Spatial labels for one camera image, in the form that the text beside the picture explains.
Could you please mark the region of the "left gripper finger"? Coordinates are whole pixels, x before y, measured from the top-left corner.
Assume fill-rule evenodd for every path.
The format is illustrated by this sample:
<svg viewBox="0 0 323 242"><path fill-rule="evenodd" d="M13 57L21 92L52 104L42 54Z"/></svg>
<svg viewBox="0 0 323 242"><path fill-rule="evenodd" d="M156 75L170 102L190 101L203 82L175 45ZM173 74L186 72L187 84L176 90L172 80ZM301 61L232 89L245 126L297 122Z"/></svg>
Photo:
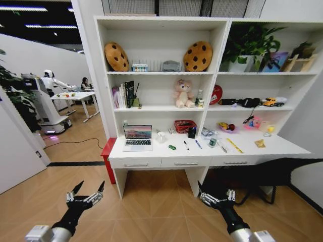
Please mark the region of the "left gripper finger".
<svg viewBox="0 0 323 242"><path fill-rule="evenodd" d="M97 192L87 197L84 202L89 204L96 204L97 202L99 202L103 198L104 184L105 181L101 183Z"/></svg>
<svg viewBox="0 0 323 242"><path fill-rule="evenodd" d="M68 202L73 202L74 201L74 198L75 198L75 195L78 193L78 191L80 190L80 188L82 187L84 181L81 181L79 184L77 184L71 192L68 192L66 194L66 203Z"/></svg>

